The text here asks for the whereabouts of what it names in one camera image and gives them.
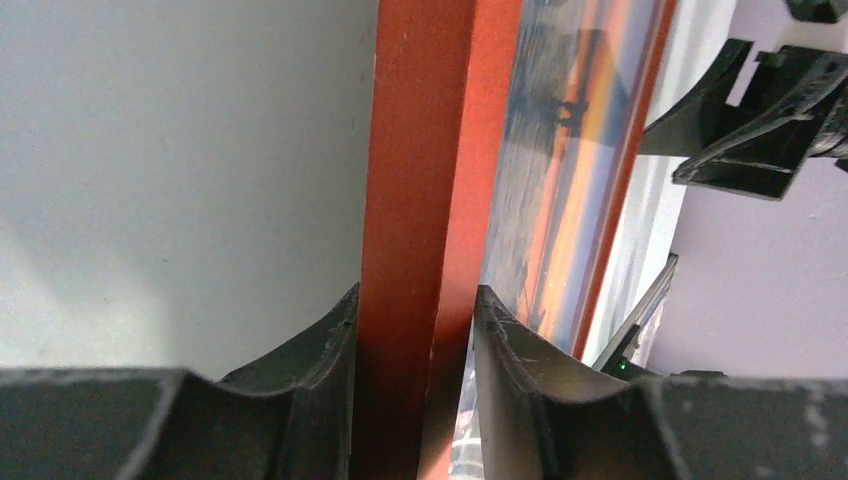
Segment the sunset photo print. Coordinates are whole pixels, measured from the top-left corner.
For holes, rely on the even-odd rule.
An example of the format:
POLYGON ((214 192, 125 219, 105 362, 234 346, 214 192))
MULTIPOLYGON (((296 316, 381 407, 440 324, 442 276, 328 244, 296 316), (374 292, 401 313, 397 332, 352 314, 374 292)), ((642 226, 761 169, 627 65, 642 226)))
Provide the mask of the sunset photo print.
POLYGON ((481 274, 582 357, 676 5, 522 6, 481 274))

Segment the wooden picture frame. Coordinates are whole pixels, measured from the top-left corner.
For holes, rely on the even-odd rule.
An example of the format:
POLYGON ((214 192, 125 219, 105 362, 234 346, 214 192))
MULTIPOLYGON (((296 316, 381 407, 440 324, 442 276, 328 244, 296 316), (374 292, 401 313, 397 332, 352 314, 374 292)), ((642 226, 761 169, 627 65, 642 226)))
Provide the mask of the wooden picture frame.
POLYGON ((378 7, 353 479, 448 473, 521 8, 378 7))

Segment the right aluminium corner post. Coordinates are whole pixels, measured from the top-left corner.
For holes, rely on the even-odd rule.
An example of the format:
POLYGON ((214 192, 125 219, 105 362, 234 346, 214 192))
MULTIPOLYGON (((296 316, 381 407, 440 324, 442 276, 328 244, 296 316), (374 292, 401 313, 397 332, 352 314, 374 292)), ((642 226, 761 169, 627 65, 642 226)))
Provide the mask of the right aluminium corner post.
POLYGON ((677 254, 669 254, 663 269, 593 363, 594 370, 623 381, 657 376, 647 363, 678 259, 677 254))

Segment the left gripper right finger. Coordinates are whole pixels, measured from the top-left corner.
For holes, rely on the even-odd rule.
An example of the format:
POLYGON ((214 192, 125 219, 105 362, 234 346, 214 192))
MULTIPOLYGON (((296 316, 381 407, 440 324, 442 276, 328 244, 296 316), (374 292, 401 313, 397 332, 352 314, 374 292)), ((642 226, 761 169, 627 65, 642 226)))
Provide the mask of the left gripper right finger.
POLYGON ((520 323, 481 286, 474 310, 489 479, 843 479, 837 380, 615 379, 520 323))

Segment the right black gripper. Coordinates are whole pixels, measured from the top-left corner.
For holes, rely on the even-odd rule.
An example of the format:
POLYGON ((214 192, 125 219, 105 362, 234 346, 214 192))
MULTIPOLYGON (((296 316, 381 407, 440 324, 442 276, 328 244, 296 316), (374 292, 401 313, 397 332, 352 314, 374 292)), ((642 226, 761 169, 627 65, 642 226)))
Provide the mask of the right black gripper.
POLYGON ((847 3, 784 5, 791 22, 778 49, 757 53, 732 130, 717 138, 730 108, 726 100, 754 45, 734 38, 645 129, 641 154, 690 157, 674 171, 674 183, 780 200, 809 158, 830 157, 847 170, 847 3))

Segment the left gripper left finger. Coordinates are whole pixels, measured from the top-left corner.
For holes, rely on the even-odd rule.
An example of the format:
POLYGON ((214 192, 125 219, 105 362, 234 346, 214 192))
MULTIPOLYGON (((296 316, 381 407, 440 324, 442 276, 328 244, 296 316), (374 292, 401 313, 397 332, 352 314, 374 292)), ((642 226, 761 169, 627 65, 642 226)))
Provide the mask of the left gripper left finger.
POLYGON ((183 368, 6 368, 5 479, 344 479, 359 291, 218 381, 183 368))

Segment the clear acrylic sheet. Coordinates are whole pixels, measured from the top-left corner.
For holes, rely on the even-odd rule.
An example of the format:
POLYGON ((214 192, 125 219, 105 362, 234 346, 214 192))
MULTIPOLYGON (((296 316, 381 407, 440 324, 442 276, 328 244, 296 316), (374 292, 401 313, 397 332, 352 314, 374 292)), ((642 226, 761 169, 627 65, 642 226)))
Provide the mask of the clear acrylic sheet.
POLYGON ((451 479, 567 477, 550 406, 585 344, 675 9, 522 6, 451 479))

